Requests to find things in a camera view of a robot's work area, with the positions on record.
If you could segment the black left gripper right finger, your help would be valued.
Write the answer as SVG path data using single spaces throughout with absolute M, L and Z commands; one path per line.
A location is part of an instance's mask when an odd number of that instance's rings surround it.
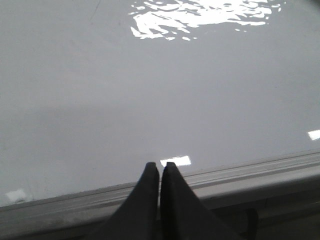
M 202 204 L 173 162 L 167 162 L 163 170 L 160 214 L 166 240 L 241 239 Z

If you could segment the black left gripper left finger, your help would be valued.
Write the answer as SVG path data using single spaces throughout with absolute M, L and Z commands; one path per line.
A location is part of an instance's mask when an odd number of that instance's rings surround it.
M 145 165 L 134 189 L 88 240 L 151 240 L 155 236 L 158 209 L 159 171 L 154 162 Z

